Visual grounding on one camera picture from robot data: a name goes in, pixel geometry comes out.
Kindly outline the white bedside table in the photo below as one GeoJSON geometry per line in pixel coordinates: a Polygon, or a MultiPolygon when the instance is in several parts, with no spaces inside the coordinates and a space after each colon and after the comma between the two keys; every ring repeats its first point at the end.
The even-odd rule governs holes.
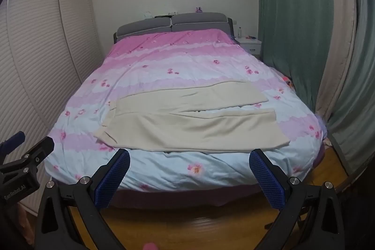
{"type": "Polygon", "coordinates": [[[236,41],[239,42],[240,46],[249,54],[253,56],[260,57],[262,50],[262,42],[258,39],[253,38],[236,38],[236,41]]]}

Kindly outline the green curtain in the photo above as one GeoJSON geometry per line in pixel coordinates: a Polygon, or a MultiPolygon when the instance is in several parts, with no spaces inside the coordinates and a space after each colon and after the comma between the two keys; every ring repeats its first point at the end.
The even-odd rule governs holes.
{"type": "MultiPolygon", "coordinates": [[[[333,9],[333,0],[259,0],[261,57],[291,79],[298,97],[315,114],[333,9]]],[[[324,123],[348,173],[374,158],[374,0],[356,0],[350,67],[333,112],[324,123]]]]}

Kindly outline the white louvered wardrobe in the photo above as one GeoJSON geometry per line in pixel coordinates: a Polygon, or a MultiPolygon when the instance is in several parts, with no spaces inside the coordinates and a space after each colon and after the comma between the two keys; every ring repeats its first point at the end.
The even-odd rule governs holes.
{"type": "Polygon", "coordinates": [[[1,139],[25,133],[6,162],[50,132],[103,59],[92,0],[2,0],[1,139]]]}

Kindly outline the grey padded headboard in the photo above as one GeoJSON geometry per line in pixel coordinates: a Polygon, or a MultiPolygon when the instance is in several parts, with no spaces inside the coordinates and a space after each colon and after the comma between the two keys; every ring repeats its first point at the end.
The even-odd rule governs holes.
{"type": "Polygon", "coordinates": [[[173,16],[157,16],[122,25],[113,34],[113,41],[144,34],[181,32],[187,30],[219,29],[235,38],[233,20],[223,13],[181,13],[173,16]]]}

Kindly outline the clear plastic bottle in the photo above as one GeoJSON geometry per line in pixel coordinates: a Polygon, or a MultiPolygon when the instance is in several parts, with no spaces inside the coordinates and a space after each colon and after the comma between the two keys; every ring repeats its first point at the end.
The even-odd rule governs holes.
{"type": "Polygon", "coordinates": [[[237,37],[238,37],[238,38],[241,38],[241,37],[242,37],[242,27],[238,27],[237,37]]]}

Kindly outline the pink floral bed duvet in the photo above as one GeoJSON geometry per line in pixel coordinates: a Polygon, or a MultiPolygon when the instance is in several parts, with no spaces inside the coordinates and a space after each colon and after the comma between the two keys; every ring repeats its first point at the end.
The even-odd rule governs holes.
{"type": "MultiPolygon", "coordinates": [[[[115,153],[94,137],[112,101],[130,94],[169,88],[249,81],[264,94],[289,144],[267,152],[288,175],[305,178],[322,151],[324,131],[314,113],[282,76],[249,55],[221,30],[167,32],[117,42],[67,102],[50,131],[55,148],[45,170],[66,184],[90,176],[115,153]]],[[[124,190],[183,192],[253,185],[247,153],[130,151],[124,190]]]]}

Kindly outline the cream beige pants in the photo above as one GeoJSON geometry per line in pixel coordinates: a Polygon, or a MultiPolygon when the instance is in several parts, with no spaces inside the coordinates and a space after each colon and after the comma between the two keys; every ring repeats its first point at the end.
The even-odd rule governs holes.
{"type": "Polygon", "coordinates": [[[268,99],[251,82],[132,94],[110,104],[95,138],[114,148],[150,152],[250,152],[289,144],[268,99]]]}

